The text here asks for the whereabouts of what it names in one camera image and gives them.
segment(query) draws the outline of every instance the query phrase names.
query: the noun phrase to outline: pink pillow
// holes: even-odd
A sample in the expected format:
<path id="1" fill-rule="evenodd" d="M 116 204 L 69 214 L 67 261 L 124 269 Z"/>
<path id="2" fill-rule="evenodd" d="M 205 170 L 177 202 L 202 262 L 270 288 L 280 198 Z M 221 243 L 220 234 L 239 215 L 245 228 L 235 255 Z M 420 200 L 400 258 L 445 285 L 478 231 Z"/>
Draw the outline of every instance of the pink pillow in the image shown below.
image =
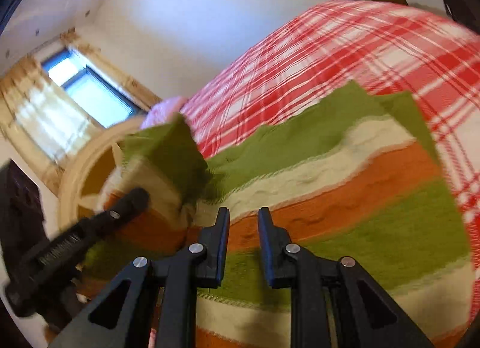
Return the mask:
<path id="1" fill-rule="evenodd" d="M 178 113 L 186 102 L 188 102 L 186 97 L 175 96 L 155 104 L 140 126 L 140 130 L 169 122 L 173 114 Z"/>

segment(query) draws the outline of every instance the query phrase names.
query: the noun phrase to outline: black clamp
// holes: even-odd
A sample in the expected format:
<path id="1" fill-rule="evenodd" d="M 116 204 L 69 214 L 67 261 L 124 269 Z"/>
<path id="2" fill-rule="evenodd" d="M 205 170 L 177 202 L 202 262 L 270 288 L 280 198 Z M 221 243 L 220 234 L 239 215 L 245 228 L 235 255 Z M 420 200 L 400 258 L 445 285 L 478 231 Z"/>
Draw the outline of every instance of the black clamp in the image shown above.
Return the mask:
<path id="1" fill-rule="evenodd" d="M 147 347 L 161 287 L 155 346 L 195 347 L 197 287 L 217 288 L 223 279 L 230 214 L 222 207 L 198 242 L 158 261 L 137 257 L 85 307 L 50 345 L 52 348 Z"/>
<path id="2" fill-rule="evenodd" d="M 135 188 L 110 209 L 82 218 L 54 240 L 33 246 L 10 275 L 5 295 L 18 317 L 39 313 L 56 332 L 81 310 L 72 279 L 80 277 L 76 265 L 100 239 L 148 208 L 150 197 Z"/>
<path id="3" fill-rule="evenodd" d="M 332 261 L 292 244 L 266 207 L 258 211 L 258 232 L 268 285 L 291 288 L 291 348 L 433 348 L 353 258 Z"/>

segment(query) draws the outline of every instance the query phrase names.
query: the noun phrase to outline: window frame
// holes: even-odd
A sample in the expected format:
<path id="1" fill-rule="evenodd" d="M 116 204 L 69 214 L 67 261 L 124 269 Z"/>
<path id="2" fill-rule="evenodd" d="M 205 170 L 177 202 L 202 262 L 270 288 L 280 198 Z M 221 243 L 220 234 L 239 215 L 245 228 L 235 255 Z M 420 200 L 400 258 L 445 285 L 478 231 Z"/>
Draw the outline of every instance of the window frame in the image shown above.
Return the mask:
<path id="1" fill-rule="evenodd" d="M 48 74 L 48 71 L 52 69 L 54 66 L 57 66 L 60 62 L 63 60 L 69 59 L 71 57 L 72 53 L 69 49 L 63 49 L 60 52 L 57 52 L 50 58 L 46 59 L 43 61 L 42 68 L 45 69 L 45 71 Z M 129 119 L 132 116 L 135 115 L 140 115 L 140 114 L 146 114 L 146 112 L 140 108 L 138 105 L 136 105 L 134 102 L 132 102 L 128 97 L 123 95 L 119 90 L 115 89 L 114 86 L 112 86 L 110 83 L 105 81 L 104 78 L 102 78 L 97 72 L 95 72 L 90 66 L 86 65 L 84 69 L 80 70 L 77 74 L 72 76 L 69 80 L 67 80 L 63 85 L 61 86 L 63 90 L 68 94 L 68 88 L 73 85 L 76 81 L 80 80 L 82 77 L 84 77 L 86 74 L 94 78 L 98 83 L 100 83 L 103 87 L 105 87 L 108 91 L 113 93 L 119 100 L 124 102 L 128 107 L 132 109 L 132 113 L 128 115 L 124 120 Z"/>

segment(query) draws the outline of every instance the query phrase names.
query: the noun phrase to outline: green stripe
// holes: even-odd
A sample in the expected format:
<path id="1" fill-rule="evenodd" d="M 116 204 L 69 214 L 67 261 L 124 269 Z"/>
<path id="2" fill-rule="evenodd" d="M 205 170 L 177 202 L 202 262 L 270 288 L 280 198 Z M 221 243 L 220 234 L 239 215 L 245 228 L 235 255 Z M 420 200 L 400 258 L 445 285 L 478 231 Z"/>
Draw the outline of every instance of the green stripe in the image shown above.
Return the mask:
<path id="1" fill-rule="evenodd" d="M 435 142 L 409 91 L 393 93 L 391 95 L 373 96 L 373 98 L 418 140 L 423 149 L 428 152 L 437 164 L 440 163 L 437 151 L 435 150 Z"/>
<path id="2" fill-rule="evenodd" d="M 346 233 L 303 245 L 327 259 L 356 258 L 386 290 L 430 275 L 470 251 L 443 180 L 420 187 Z M 288 290 L 267 287 L 258 250 L 229 253 L 222 286 L 203 292 L 266 307 L 283 307 L 290 301 Z"/>
<path id="3" fill-rule="evenodd" d="M 98 242 L 87 252 L 83 274 L 91 278 L 110 280 L 138 256 L 157 260 L 165 257 L 165 254 L 142 249 L 121 239 L 109 238 Z"/>
<path id="4" fill-rule="evenodd" d="M 217 177 L 209 183 L 205 198 L 220 198 L 258 176 L 325 154 L 360 119 L 384 115 L 385 109 L 351 81 L 289 121 L 260 126 L 241 145 L 209 159 L 208 168 Z"/>
<path id="5" fill-rule="evenodd" d="M 126 136 L 120 147 L 124 168 L 134 156 L 143 157 L 174 185 L 183 202 L 196 202 L 210 180 L 207 164 L 180 114 L 169 123 Z"/>

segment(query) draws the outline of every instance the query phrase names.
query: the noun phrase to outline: window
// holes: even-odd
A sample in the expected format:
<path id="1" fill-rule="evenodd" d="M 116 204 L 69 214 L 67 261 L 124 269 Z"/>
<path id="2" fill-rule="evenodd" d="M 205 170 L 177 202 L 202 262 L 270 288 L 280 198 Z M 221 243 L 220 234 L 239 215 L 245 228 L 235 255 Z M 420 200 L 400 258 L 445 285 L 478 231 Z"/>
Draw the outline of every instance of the window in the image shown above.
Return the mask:
<path id="1" fill-rule="evenodd" d="M 58 86 L 105 128 L 143 113 L 68 50 L 49 58 L 42 66 Z"/>

